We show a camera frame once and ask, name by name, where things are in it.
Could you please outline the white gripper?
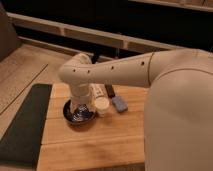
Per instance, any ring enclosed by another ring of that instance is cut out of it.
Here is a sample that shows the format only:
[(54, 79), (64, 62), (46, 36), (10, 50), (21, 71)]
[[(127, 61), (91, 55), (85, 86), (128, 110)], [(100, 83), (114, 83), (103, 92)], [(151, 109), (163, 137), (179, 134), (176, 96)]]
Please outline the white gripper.
[(91, 88), (89, 84), (70, 85), (71, 112), (74, 112), (80, 105), (91, 108)]

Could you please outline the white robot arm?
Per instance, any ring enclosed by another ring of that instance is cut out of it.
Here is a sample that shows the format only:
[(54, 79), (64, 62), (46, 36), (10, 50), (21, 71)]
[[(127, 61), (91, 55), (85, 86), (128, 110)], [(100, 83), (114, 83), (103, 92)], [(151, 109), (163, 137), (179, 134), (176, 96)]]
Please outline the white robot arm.
[(80, 53), (60, 67), (77, 104), (91, 83), (146, 87), (146, 171), (213, 171), (213, 54), (176, 49), (92, 64)]

